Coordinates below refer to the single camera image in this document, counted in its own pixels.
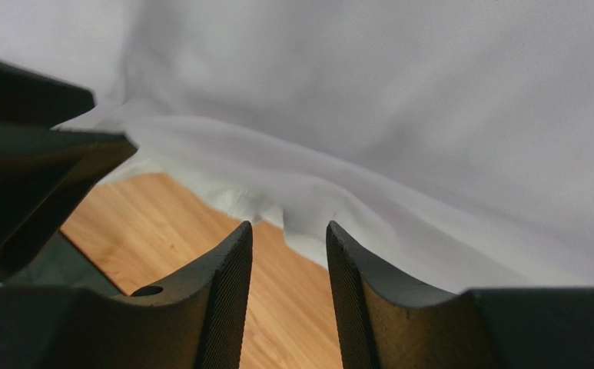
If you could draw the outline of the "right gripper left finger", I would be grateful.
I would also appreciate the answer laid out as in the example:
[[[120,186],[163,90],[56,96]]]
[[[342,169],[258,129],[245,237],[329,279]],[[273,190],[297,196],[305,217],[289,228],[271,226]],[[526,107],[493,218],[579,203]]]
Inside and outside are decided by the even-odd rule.
[[[84,288],[5,289],[2,368],[232,368],[240,360],[253,233],[128,296]]]

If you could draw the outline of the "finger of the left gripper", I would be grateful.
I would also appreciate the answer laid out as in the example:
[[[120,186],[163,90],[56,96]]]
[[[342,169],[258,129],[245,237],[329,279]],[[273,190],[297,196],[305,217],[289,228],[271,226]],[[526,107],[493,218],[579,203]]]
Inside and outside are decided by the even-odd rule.
[[[0,282],[135,153],[122,134],[60,129],[94,106],[85,88],[0,62]]]

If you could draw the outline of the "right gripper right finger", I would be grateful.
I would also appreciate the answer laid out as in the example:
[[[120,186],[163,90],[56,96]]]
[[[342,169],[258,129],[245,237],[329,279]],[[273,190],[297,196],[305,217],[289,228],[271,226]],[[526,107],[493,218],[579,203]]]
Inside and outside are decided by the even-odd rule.
[[[594,368],[594,288],[453,294],[397,269],[336,222],[326,249],[345,368]]]

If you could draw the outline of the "white t shirt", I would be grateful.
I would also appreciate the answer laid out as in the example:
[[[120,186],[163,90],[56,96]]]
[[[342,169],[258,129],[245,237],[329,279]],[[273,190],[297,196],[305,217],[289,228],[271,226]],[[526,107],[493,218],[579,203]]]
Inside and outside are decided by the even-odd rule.
[[[324,263],[335,221],[451,292],[594,285],[594,1],[0,1],[65,128]]]

